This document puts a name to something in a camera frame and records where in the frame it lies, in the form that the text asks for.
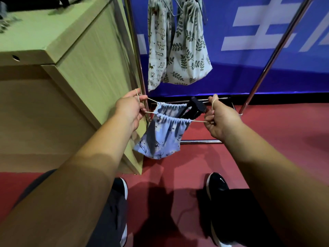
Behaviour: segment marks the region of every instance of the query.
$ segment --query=blue backdrop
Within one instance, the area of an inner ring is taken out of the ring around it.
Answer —
[[[147,2],[132,0],[135,27],[147,41]],[[302,0],[204,0],[204,36],[213,70],[150,96],[249,93]],[[147,82],[148,55],[141,55]],[[314,0],[258,93],[329,92],[329,0]]]

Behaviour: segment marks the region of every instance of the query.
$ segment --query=fabric bag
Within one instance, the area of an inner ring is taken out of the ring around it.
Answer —
[[[202,0],[180,3],[183,12],[177,21],[163,82],[187,86],[205,77],[212,66],[203,37]]]
[[[186,105],[158,102],[153,120],[134,150],[152,159],[161,159],[179,151],[183,133],[192,121],[176,118]]]
[[[172,0],[164,0],[172,9]],[[171,49],[175,22],[163,0],[148,1],[148,91],[154,90],[163,80],[167,68],[167,56]]]

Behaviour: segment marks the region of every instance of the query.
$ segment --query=wooden desk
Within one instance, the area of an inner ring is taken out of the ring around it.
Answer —
[[[15,12],[0,34],[0,172],[57,168],[140,85],[121,0],[85,0],[60,10]],[[119,171],[142,173],[132,148]]]

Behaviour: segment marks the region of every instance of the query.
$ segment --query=pants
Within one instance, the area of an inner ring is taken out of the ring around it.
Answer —
[[[247,247],[284,246],[250,189],[217,191],[211,220],[219,240]]]
[[[19,196],[14,207],[55,171],[50,170],[34,180]],[[120,240],[127,221],[127,201],[122,196],[119,192],[111,190],[87,247],[120,247]]]

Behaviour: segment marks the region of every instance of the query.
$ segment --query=shoe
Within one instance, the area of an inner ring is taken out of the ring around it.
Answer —
[[[115,178],[112,185],[112,189],[122,194],[124,198],[127,200],[128,186],[123,178]],[[120,240],[120,246],[123,247],[126,244],[126,242],[127,242],[127,224]]]
[[[228,190],[228,185],[225,181],[225,179],[219,174],[219,173],[212,173],[209,175],[206,183],[206,190],[209,200],[211,201],[211,195],[216,193],[216,190],[225,191]],[[212,225],[212,221],[210,220],[210,227],[211,227],[211,234],[210,237],[213,241],[213,243],[216,246],[220,247],[231,247],[232,245],[227,245],[222,242],[220,242],[219,238],[216,235],[216,232],[214,230],[214,227]]]

